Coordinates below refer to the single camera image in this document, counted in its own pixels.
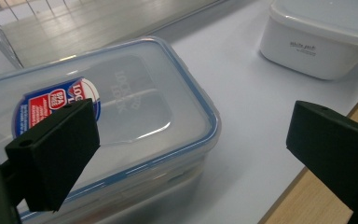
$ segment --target plastic container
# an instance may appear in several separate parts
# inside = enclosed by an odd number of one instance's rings
[[[358,1],[276,0],[261,42],[263,55],[322,79],[358,63]]]
[[[200,174],[220,118],[172,48],[155,37],[0,76],[0,162],[13,136],[80,97],[79,86],[99,111],[101,147],[59,212],[19,205],[25,223],[95,222]]]

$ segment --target red label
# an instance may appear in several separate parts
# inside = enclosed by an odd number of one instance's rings
[[[30,99],[28,106],[30,128],[51,114],[51,110],[48,108],[48,94]]]
[[[66,105],[65,90],[57,89],[48,95],[48,105],[50,109],[57,110]]]

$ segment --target white table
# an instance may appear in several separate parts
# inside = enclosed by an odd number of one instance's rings
[[[198,185],[124,212],[118,223],[257,223],[303,167],[285,147],[295,101],[342,114],[358,102],[358,66],[323,81],[260,54],[269,3],[228,0],[154,33],[210,95],[223,130]]]

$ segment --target clear plastic tray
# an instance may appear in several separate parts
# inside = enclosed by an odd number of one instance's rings
[[[47,91],[51,99],[51,87],[80,78],[87,80],[83,85],[92,86],[89,93],[99,110],[101,147],[61,211],[30,213],[19,206],[23,221],[60,221],[87,204],[93,213],[98,206],[90,204],[102,198],[126,206],[137,203],[146,194],[158,193],[153,189],[169,188],[177,176],[186,179],[217,141],[220,119],[210,99],[171,47],[161,39],[144,37],[0,76],[0,162],[7,159],[4,147],[24,119],[18,115],[22,103]],[[34,120],[31,106],[24,108],[29,108],[25,115]],[[144,185],[151,190],[128,193]]]

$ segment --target container lid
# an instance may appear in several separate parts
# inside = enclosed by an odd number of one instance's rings
[[[203,154],[218,134],[212,104],[172,48],[145,37],[0,76],[0,162],[27,125],[85,96],[95,103],[101,147],[69,201],[190,152]]]
[[[270,16],[303,32],[358,45],[358,0],[275,0]]]

